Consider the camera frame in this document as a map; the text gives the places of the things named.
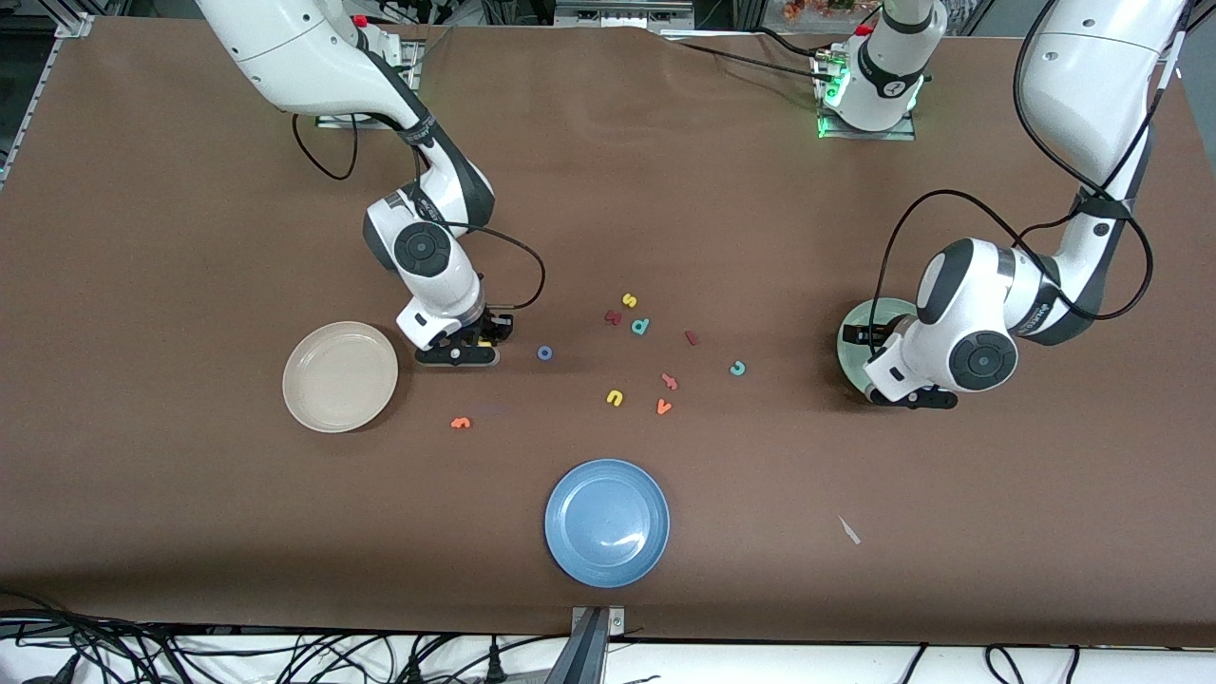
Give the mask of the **green plate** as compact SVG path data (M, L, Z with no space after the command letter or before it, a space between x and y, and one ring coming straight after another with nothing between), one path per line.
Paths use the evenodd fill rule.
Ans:
M905 314L916 315L916 305L908 299L897 299L894 297L882 297L877 299L865 299L865 302L857 303L848 315L844 316L841 324L835 333L835 352L838 361L840 363L840 369L845 372L848 382L854 386L858 393L863 394L865 400L868 400L868 387L869 379L865 375L865 361L869 360L869 355L873 351L869 351L867 342L861 342L855 344L848 342L846 340L846 326L863 327L869 323L869 312L874 312L874 325L885 325L890 323L895 316L901 316Z

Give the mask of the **grey metal bracket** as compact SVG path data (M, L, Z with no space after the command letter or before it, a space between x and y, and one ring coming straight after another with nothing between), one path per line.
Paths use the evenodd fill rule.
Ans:
M696 28L694 2L692 0L554 0L553 26L692 30Z

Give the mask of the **blue plate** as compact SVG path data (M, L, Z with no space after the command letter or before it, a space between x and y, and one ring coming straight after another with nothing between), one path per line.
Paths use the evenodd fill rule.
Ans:
M596 459L561 477L544 508L544 540L573 581L618 589L660 562L672 515L655 478L634 462Z

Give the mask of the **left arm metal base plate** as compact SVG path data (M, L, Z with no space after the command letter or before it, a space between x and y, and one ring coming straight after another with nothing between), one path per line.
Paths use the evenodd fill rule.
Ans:
M818 47L809 58L812 73L822 79L815 86L818 135L855 140L914 139L911 111L923 79L897 97L882 97L865 78L854 75L843 43Z

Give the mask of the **brown table cover sheet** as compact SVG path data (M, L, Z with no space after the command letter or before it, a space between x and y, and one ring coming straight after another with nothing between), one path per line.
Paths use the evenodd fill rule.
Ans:
M1216 178L1180 84L1133 312L1021 342L946 411L869 407L837 361L917 196L1015 228L1070 204L1012 108L1018 50L942 43L914 142L852 142L790 75L647 30L432 30L423 100L548 270L496 368L440 370L361 234L409 148L365 131L327 180L203 22L97 19L0 190L0 588L164 622L535 634L617 602L641 637L1216 646ZM339 321L385 333L398 386L322 433L282 375ZM672 515L618 589L544 540L596 459Z

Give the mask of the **beige brown plate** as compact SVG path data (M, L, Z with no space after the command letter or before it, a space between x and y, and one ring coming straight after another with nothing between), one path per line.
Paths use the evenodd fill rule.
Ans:
M308 333L282 375L285 407L305 428L355 431L376 419L395 393L398 355L376 327L339 321Z

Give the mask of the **aluminium frame profile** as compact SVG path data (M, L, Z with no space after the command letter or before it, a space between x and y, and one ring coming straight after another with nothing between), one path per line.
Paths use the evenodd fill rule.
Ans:
M92 0L39 0L56 23L55 37L74 39L88 37L94 16L103 12Z

